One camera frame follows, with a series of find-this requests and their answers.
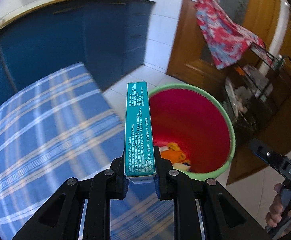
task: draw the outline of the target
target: red floral cloth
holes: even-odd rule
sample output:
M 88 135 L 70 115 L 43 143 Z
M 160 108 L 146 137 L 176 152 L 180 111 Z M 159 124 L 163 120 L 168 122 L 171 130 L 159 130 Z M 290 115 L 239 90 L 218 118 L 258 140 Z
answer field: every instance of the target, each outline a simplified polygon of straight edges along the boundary
M 258 36 L 234 23 L 215 0 L 198 0 L 195 8 L 217 69 L 236 63 L 252 43 L 264 47 Z

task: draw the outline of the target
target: white tile floor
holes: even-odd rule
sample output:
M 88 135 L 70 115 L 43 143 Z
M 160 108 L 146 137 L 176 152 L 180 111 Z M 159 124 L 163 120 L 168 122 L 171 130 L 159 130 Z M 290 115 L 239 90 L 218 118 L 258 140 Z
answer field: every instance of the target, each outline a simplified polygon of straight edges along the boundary
M 149 91 L 169 83 L 183 83 L 155 68 L 151 68 L 151 65 L 140 66 L 103 93 L 103 96 L 123 121 L 125 121 L 127 83 L 138 81 L 146 81 Z M 224 187 L 226 186 L 229 170 L 217 178 Z M 264 227 L 266 225 L 265 215 L 276 195 L 273 187 L 281 182 L 283 182 L 283 177 L 272 168 L 267 167 L 248 178 L 228 185 L 226 189 Z

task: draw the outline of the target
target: orange cloth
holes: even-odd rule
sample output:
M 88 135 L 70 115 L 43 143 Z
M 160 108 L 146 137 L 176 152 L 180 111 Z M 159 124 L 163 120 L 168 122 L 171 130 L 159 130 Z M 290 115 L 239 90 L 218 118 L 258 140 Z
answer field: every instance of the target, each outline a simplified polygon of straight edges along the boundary
M 169 150 L 161 152 L 162 158 L 170 160 L 172 164 L 187 163 L 191 165 L 190 161 L 186 158 L 185 153 L 180 150 L 176 143 L 168 143 L 167 147 Z

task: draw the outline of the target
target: blue plaid cloth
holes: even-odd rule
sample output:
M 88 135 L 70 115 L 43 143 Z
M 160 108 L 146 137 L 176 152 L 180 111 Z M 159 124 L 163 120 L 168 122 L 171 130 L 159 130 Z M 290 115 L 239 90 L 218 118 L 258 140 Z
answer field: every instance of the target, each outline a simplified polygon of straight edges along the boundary
M 124 125 L 81 63 L 11 97 L 0 107 L 0 237 L 12 239 L 68 178 L 93 177 L 123 149 Z M 111 201 L 111 239 L 173 239 L 173 202 L 159 202 L 153 183 L 130 183 L 125 200 Z

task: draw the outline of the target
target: cabinet handle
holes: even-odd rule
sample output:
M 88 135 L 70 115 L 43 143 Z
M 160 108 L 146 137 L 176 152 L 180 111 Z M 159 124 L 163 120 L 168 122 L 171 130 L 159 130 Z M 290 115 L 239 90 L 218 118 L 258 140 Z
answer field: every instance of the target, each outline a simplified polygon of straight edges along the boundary
M 125 5 L 126 3 L 125 2 L 111 2 L 109 4 L 123 4 L 123 5 Z
M 70 8 L 62 9 L 60 11 L 53 12 L 52 14 L 55 15 L 55 14 L 59 14 L 59 13 L 63 13 L 63 12 L 68 12 L 68 11 L 76 10 L 76 9 L 79 9 L 79 8 L 82 8 L 82 7 L 83 6 L 70 7 Z
M 140 38 L 140 37 L 142 37 L 142 35 L 134 35 L 134 36 L 131 36 L 132 39 Z

